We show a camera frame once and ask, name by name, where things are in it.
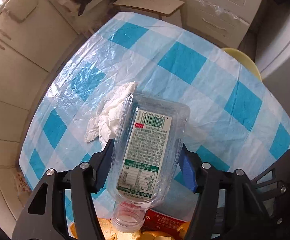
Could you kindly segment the clear plastic bottle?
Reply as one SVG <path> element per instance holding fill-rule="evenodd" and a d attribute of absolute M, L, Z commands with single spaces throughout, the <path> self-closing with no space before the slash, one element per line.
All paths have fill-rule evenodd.
<path fill-rule="evenodd" d="M 140 230 L 146 211 L 164 201 L 189 115 L 183 103 L 139 93 L 125 98 L 106 187 L 115 200 L 111 221 L 118 231 Z"/>

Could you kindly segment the yellow plastic trash basin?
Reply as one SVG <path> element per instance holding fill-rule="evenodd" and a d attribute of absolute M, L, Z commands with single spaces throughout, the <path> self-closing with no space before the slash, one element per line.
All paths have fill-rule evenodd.
<path fill-rule="evenodd" d="M 241 65 L 243 65 L 249 72 L 251 72 L 255 77 L 257 77 L 262 82 L 262 77 L 256 64 L 250 57 L 248 57 L 247 54 L 234 48 L 222 48 L 222 51 L 225 51 L 227 54 L 232 56 L 235 60 L 237 60 Z"/>

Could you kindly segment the white lower kitchen cabinets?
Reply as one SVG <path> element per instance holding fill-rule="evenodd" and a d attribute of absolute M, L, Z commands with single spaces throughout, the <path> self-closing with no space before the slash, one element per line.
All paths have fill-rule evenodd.
<path fill-rule="evenodd" d="M 38 102 L 84 39 L 55 0 L 6 0 L 0 8 L 0 225 L 11 228 L 24 205 L 15 177 Z"/>

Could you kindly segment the white crumpled tissue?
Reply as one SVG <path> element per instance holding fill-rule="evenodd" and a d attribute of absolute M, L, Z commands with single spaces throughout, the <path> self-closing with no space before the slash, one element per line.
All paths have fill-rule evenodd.
<path fill-rule="evenodd" d="M 116 137 L 124 100 L 136 88 L 137 82 L 127 82 L 114 87 L 102 98 L 89 119 L 85 142 L 99 139 L 101 147 L 104 148 L 109 139 Z"/>

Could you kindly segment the blue checkered plastic tablecloth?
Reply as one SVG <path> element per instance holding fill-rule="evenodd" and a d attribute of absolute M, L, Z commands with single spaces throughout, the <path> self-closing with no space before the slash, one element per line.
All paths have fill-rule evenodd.
<path fill-rule="evenodd" d="M 184 143 L 224 171 L 254 178 L 290 148 L 290 118 L 265 85 L 214 44 L 166 22 L 120 12 L 67 62 L 40 103 L 19 165 L 34 188 L 101 150 L 85 142 L 98 104 L 116 87 L 188 105 Z"/>

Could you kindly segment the red snack wrapper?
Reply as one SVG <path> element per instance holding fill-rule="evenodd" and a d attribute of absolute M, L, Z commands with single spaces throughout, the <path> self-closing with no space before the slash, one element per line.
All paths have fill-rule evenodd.
<path fill-rule="evenodd" d="M 180 220 L 154 210 L 147 210 L 142 230 L 162 231 L 172 235 L 173 233 L 177 233 L 177 229 L 184 223 L 184 220 Z"/>

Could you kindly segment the white drawer cabinet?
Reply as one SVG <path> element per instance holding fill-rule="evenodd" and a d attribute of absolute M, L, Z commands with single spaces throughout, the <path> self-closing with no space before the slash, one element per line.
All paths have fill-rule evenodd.
<path fill-rule="evenodd" d="M 210 41 L 238 48 L 262 0 L 186 0 L 185 26 Z"/>

